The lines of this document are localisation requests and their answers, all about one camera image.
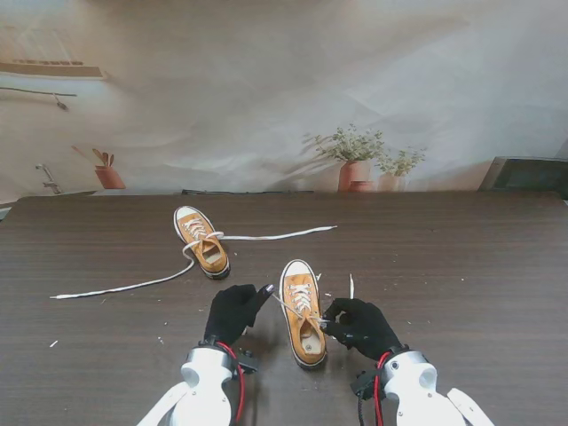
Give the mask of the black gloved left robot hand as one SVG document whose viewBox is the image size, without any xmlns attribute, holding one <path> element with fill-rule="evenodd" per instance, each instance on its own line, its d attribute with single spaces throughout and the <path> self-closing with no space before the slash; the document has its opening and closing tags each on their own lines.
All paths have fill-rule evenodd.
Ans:
<svg viewBox="0 0 568 426">
<path fill-rule="evenodd" d="M 274 292 L 272 284 L 260 289 L 252 284 L 234 285 L 219 291 L 213 298 L 203 339 L 233 345 Z"/>
</svg>

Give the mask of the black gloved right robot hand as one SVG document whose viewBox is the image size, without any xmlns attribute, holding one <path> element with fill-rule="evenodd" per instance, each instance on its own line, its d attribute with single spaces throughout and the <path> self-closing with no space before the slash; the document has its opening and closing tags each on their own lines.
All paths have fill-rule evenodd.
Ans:
<svg viewBox="0 0 568 426">
<path fill-rule="evenodd" d="M 320 329 L 374 361 L 391 349 L 403 347 L 382 311 L 358 298 L 334 299 L 323 314 Z"/>
</svg>

